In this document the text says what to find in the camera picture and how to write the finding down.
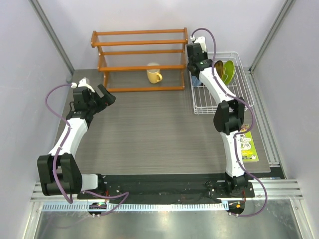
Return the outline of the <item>blue plate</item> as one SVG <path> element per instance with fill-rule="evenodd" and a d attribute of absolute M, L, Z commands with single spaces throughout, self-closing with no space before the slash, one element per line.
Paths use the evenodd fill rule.
<path fill-rule="evenodd" d="M 196 77 L 194 77 L 192 80 L 193 80 L 193 85 L 195 87 L 202 86 L 202 82 L 199 79 L 197 79 Z"/>

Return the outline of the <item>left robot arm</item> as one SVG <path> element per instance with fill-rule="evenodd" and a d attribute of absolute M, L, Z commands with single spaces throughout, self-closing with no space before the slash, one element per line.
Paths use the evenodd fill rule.
<path fill-rule="evenodd" d="M 109 93 L 103 84 L 99 84 L 98 88 L 103 94 L 100 97 L 86 78 L 78 84 L 69 84 L 69 87 L 73 90 L 73 106 L 67 117 L 52 111 L 65 122 L 65 128 L 50 152 L 37 160 L 42 192 L 45 196 L 63 195 L 68 203 L 73 202 L 72 195 L 85 191 L 100 199 L 106 193 L 102 175 L 82 174 L 76 164 L 75 155 L 94 115 L 112 105 L 116 97 Z"/>

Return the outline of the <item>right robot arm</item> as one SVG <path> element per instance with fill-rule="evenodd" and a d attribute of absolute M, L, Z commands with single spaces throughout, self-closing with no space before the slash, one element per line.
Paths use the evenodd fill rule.
<path fill-rule="evenodd" d="M 240 145 L 245 102 L 226 87 L 213 61 L 203 52 L 200 43 L 188 44 L 186 48 L 189 72 L 206 86 L 210 95 L 218 103 L 213 123 L 215 129 L 221 134 L 225 149 L 225 191 L 229 196 L 238 196 L 248 185 Z"/>

